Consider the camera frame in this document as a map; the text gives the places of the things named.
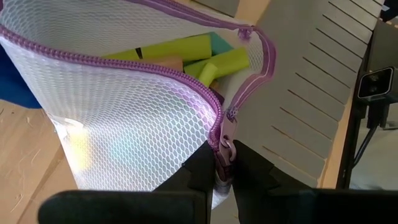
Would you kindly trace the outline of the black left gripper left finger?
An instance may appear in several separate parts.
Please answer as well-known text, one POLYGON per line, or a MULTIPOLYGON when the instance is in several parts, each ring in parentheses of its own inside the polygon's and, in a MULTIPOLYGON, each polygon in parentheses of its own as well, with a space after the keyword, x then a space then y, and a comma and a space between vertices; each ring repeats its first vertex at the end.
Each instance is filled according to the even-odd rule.
POLYGON ((159 224, 210 224, 214 183, 215 158, 205 142, 155 189, 172 195, 159 224))

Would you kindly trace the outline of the teal wooden block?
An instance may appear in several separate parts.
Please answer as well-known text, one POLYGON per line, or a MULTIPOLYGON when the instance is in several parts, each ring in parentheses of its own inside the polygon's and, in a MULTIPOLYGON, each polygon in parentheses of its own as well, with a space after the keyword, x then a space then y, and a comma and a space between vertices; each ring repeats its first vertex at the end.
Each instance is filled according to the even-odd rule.
POLYGON ((227 43, 227 41, 225 41, 215 32, 210 32, 208 35, 210 36, 211 40, 212 56, 219 55, 234 49, 229 43, 227 43))

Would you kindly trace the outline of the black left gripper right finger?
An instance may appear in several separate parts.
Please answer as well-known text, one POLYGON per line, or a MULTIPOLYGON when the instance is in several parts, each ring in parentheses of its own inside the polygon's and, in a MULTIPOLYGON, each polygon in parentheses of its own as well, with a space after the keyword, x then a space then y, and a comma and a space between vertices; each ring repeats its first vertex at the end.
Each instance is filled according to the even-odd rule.
POLYGON ((310 187, 242 142, 233 143, 233 191, 240 224, 293 224, 299 192, 310 187))

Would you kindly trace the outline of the long grey slotted divider board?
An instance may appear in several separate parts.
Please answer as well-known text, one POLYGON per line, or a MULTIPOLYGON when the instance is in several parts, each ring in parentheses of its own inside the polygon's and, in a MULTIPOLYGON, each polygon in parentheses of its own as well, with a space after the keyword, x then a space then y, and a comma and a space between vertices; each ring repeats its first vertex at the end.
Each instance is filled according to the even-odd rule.
POLYGON ((247 97, 236 140, 310 188, 336 187, 356 83, 385 0, 239 0, 273 41, 272 80, 247 97))

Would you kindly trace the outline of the natural wooden block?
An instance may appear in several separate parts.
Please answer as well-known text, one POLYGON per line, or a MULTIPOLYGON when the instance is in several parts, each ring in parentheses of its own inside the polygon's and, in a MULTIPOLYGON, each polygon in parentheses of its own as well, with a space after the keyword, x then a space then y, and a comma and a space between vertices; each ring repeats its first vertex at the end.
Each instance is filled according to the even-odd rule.
POLYGON ((145 63, 150 63, 154 65, 160 65, 167 68, 172 68, 179 72, 183 71, 183 60, 180 57, 175 56, 167 56, 161 58, 148 58, 142 59, 145 63))

